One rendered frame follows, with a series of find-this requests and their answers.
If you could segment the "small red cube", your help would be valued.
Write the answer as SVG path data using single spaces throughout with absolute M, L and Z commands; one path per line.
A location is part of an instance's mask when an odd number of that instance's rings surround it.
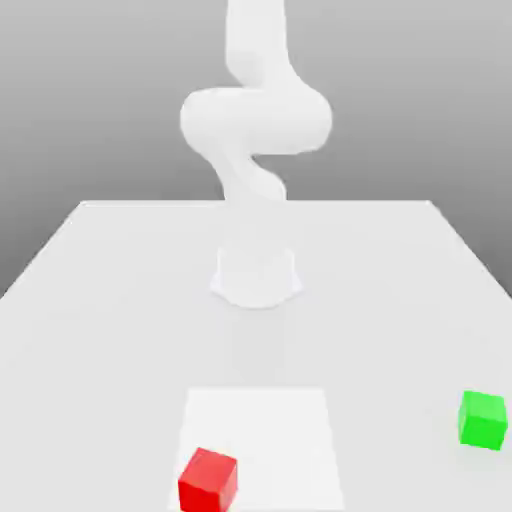
M 238 461 L 198 447 L 178 479 L 182 512 L 228 512 L 238 490 Z

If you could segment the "small green cube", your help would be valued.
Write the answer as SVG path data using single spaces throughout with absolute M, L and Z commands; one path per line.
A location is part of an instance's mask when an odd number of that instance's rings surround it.
M 463 445 L 500 451 L 508 429 L 500 395 L 465 390 L 458 412 L 458 440 Z

